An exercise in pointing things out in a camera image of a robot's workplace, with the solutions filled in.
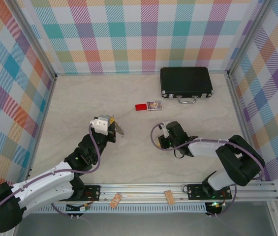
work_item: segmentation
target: beige floor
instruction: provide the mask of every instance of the beige floor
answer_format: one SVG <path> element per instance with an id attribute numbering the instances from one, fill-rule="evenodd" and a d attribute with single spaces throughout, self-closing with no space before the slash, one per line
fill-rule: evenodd
<path id="1" fill-rule="evenodd" d="M 156 149 L 151 128 L 162 121 L 178 121 L 190 136 L 227 139 L 240 127 L 223 74 L 211 74 L 214 94 L 195 104 L 162 99 L 159 75 L 119 74 L 59 77 L 35 158 L 32 177 L 63 161 L 88 133 L 90 120 L 115 115 L 125 136 L 108 143 L 100 168 L 83 175 L 85 183 L 198 182 L 220 169 L 209 157 L 176 159 Z M 162 100 L 162 111 L 136 112 L 135 104 Z"/>

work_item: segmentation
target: purple cable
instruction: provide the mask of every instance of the purple cable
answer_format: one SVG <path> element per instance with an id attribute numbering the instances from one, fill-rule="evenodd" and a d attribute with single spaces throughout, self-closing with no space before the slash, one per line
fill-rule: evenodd
<path id="1" fill-rule="evenodd" d="M 92 127 L 92 124 L 89 125 L 89 134 L 90 134 L 90 137 L 91 137 L 91 140 L 95 146 L 95 149 L 96 149 L 96 153 L 97 153 L 97 156 L 98 156 L 98 163 L 97 163 L 97 166 L 90 170 L 90 171 L 77 171 L 77 170 L 72 170 L 72 169 L 62 169 L 62 170 L 56 170 L 55 173 L 59 173 L 59 172 L 73 172 L 73 173 L 80 173 L 80 174 L 90 174 L 90 173 L 93 173 L 94 171 L 96 171 L 98 168 L 99 168 L 99 165 L 100 165 L 100 152 L 99 152 L 99 149 L 98 149 L 98 146 L 96 144 L 96 141 L 92 135 L 92 131 L 91 131 L 91 127 Z M 36 179 L 33 179 L 32 181 L 28 182 L 27 184 L 24 184 L 23 185 L 23 188 L 27 188 L 28 186 L 30 186 L 31 184 L 35 183 L 36 181 L 38 180 L 41 180 L 42 178 L 45 178 L 47 176 L 50 176 L 52 175 L 52 173 L 47 173 L 47 174 L 44 174 Z M 11 193 L 9 196 L 7 196 L 6 198 L 4 198 L 1 202 L 0 202 L 0 206 L 5 203 L 7 200 L 9 200 L 11 197 L 13 197 L 14 195 L 18 194 L 19 192 L 21 192 L 22 189 L 19 188 L 18 190 L 16 190 L 14 193 Z"/>
<path id="2" fill-rule="evenodd" d="M 229 141 L 212 140 L 212 139 L 199 139 L 199 140 L 192 140 L 192 141 L 186 142 L 186 143 L 181 144 L 181 145 L 179 145 L 179 146 L 177 146 L 177 147 L 175 147 L 175 148 L 164 149 L 164 148 L 161 148 L 161 147 L 157 146 L 156 143 L 155 143 L 154 140 L 153 140 L 153 131 L 156 129 L 156 127 L 158 127 L 158 126 L 161 125 L 161 124 L 162 124 L 162 123 L 159 123 L 159 124 L 155 125 L 155 126 L 152 128 L 152 130 L 151 130 L 151 141 L 152 141 L 153 145 L 154 145 L 156 148 L 158 148 L 159 150 L 162 150 L 162 151 L 173 151 L 173 150 L 177 150 L 177 149 L 179 149 L 179 148 L 181 148 L 181 147 L 183 147 L 183 146 L 185 146 L 185 145 L 193 144 L 193 143 L 199 143 L 199 142 L 229 144 L 229 145 L 232 145 L 232 146 L 235 147 L 235 148 L 238 148 L 240 151 L 246 153 L 249 157 L 251 157 L 251 158 L 257 163 L 257 165 L 258 165 L 259 168 L 260 168 L 261 174 L 260 174 L 259 177 L 253 178 L 253 180 L 262 179 L 262 178 L 264 177 L 265 172 L 264 172 L 263 166 L 262 166 L 261 163 L 257 160 L 257 158 L 254 157 L 254 155 L 252 155 L 250 152 L 248 152 L 247 150 L 245 150 L 245 149 L 242 148 L 241 146 L 238 146 L 237 144 L 231 143 L 231 142 L 229 142 Z M 221 212 L 219 215 L 225 214 L 225 213 L 231 208 L 231 206 L 233 205 L 233 203 L 234 203 L 234 201 L 235 201 L 235 199 L 236 199 L 236 195 L 237 195 L 237 187 L 236 187 L 235 184 L 234 184 L 234 187 L 235 187 L 234 196 L 233 196 L 233 199 L 232 199 L 230 205 L 228 206 L 228 208 L 227 208 L 226 210 L 224 210 L 223 212 Z"/>

